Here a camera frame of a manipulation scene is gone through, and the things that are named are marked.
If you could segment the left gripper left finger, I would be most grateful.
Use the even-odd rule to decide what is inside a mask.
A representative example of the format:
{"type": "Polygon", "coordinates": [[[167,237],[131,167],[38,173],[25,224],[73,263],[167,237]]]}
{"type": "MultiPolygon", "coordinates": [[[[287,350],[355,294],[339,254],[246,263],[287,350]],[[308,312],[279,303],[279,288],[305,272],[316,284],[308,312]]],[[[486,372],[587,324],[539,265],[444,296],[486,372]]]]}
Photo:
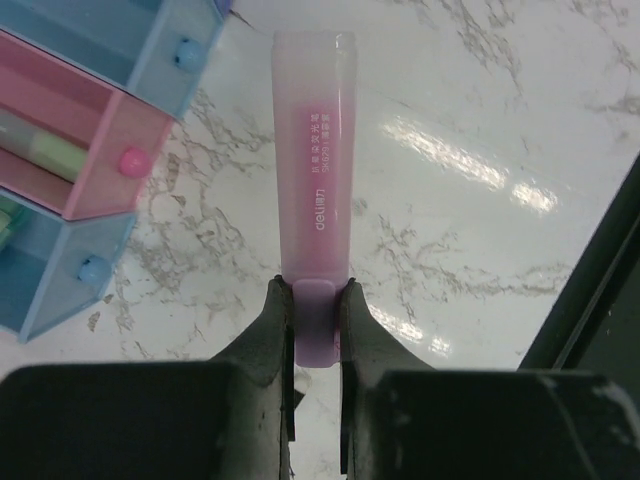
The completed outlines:
{"type": "Polygon", "coordinates": [[[32,365],[1,383],[5,479],[287,479],[293,296],[208,360],[32,365]]]}

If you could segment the pink highlighter pen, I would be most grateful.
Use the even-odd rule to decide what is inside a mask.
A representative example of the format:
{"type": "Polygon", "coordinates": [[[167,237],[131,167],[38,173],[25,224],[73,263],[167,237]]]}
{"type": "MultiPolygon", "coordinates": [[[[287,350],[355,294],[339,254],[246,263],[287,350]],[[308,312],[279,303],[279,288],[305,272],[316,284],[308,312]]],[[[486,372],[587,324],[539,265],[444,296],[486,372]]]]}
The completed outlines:
{"type": "Polygon", "coordinates": [[[355,37],[278,32],[271,69],[281,274],[293,291],[295,362],[327,368],[339,357],[336,310],[349,280],[355,37]]]}

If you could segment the light blue drawer box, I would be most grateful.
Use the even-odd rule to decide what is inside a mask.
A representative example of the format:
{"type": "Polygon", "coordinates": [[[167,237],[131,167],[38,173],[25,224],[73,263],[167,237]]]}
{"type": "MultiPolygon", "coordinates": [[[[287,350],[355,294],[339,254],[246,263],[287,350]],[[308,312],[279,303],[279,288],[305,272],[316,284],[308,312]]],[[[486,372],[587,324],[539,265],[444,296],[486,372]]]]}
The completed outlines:
{"type": "Polygon", "coordinates": [[[68,221],[3,188],[1,328],[26,343],[101,300],[135,221],[68,221]]]}

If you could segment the green highlighter pen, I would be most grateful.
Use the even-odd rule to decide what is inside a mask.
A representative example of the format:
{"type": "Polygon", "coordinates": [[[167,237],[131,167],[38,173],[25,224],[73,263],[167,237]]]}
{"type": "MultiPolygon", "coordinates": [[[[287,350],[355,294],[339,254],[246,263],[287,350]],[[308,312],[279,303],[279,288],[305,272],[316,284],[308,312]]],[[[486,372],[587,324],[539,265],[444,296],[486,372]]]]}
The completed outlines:
{"type": "Polygon", "coordinates": [[[69,182],[75,182],[88,152],[75,144],[1,110],[1,147],[69,182]]]}

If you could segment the pink drawer box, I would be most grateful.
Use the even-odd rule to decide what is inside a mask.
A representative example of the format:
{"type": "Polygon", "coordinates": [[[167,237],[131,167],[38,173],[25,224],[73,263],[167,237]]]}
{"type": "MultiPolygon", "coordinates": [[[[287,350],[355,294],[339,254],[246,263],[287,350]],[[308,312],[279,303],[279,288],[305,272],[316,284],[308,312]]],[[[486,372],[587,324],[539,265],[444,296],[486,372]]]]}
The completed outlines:
{"type": "Polygon", "coordinates": [[[172,125],[164,112],[1,34],[2,187],[66,220],[130,212],[172,125]]]}

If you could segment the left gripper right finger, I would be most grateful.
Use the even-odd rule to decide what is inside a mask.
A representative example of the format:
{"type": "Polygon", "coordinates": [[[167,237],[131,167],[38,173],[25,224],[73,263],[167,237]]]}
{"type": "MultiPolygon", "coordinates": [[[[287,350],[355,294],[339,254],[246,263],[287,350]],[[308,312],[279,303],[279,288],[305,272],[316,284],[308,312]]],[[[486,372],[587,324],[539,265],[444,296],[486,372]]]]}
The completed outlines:
{"type": "Polygon", "coordinates": [[[635,479],[639,414],[616,383],[558,370],[436,370],[339,304],[340,466],[350,479],[635,479]]]}

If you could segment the teal blue drawer box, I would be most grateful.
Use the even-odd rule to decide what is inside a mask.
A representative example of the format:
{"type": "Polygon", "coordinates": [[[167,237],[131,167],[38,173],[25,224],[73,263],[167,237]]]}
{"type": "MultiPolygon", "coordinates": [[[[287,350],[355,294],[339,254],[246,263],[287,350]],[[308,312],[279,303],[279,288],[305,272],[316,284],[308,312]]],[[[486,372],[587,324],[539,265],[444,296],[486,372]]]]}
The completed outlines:
{"type": "Polygon", "coordinates": [[[187,110],[228,1],[15,0],[3,30],[179,119],[187,110]]]}

